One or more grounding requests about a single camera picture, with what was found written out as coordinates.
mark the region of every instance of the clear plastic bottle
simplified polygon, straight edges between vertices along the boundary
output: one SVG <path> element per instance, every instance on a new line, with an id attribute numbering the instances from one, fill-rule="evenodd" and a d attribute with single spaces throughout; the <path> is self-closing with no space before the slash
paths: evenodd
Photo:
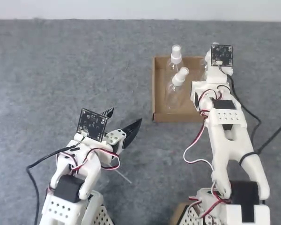
<path id="1" fill-rule="evenodd" d="M 182 93 L 183 82 L 186 76 L 189 74 L 189 70 L 186 67 L 182 67 L 178 73 L 174 75 L 172 80 L 166 86 L 165 92 L 165 105 L 169 109 L 179 108 L 183 102 L 185 96 Z"/>
<path id="2" fill-rule="evenodd" d="M 181 46 L 173 45 L 172 53 L 165 68 L 164 85 L 166 85 L 183 66 Z"/>

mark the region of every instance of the white bracket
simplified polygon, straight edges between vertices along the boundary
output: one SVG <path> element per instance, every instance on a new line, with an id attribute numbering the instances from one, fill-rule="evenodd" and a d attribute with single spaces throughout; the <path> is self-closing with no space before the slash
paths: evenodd
<path id="1" fill-rule="evenodd" d="M 107 133 L 104 137 L 104 140 L 106 140 L 107 143 L 110 145 L 118 144 L 118 149 L 116 153 L 119 155 L 123 150 L 123 142 L 125 138 L 126 133 L 121 129 L 117 129 Z"/>

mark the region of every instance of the spray nozzle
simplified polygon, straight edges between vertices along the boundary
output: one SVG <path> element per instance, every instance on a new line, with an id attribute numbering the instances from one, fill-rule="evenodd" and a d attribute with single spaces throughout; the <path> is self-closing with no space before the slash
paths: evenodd
<path id="1" fill-rule="evenodd" d="M 178 73 L 172 79 L 172 83 L 175 86 L 181 86 L 185 81 L 186 76 L 189 74 L 189 70 L 186 67 L 181 67 Z"/>
<path id="2" fill-rule="evenodd" d="M 173 45 L 172 54 L 170 55 L 170 60 L 172 63 L 178 64 L 182 61 L 181 46 Z"/>

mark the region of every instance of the cardboard box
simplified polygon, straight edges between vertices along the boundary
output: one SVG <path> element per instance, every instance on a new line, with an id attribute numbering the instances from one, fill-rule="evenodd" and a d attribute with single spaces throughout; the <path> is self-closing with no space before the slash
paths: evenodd
<path id="1" fill-rule="evenodd" d="M 191 101 L 192 81 L 199 81 L 204 72 L 200 65 L 203 57 L 184 57 L 185 67 L 190 71 L 183 85 L 185 100 L 179 109 L 168 109 L 165 106 L 165 66 L 169 56 L 153 57 L 152 66 L 152 120 L 155 122 L 201 122 L 203 117 L 196 111 Z"/>

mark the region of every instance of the floor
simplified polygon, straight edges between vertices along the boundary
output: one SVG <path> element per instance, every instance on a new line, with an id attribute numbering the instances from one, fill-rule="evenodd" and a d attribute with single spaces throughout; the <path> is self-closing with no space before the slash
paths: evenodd
<path id="1" fill-rule="evenodd" d="M 205 55 L 214 41 L 234 45 L 234 79 L 244 104 L 262 120 L 260 146 L 281 124 L 281 23 L 195 21 L 0 21 L 0 225 L 31 225 L 36 197 L 25 167 L 67 145 L 82 107 L 116 107 L 107 129 L 143 118 L 119 171 L 104 172 L 101 191 L 117 225 L 165 225 L 179 204 L 210 187 L 205 164 L 183 150 L 200 128 L 151 121 L 152 56 L 180 44 Z M 246 115 L 249 131 L 256 121 Z M 207 132 L 190 158 L 212 159 Z M 281 225 L 281 134 L 261 160 L 271 187 L 272 224 Z M 33 169 L 44 191 L 54 159 Z M 236 162 L 231 179 L 247 179 Z"/>

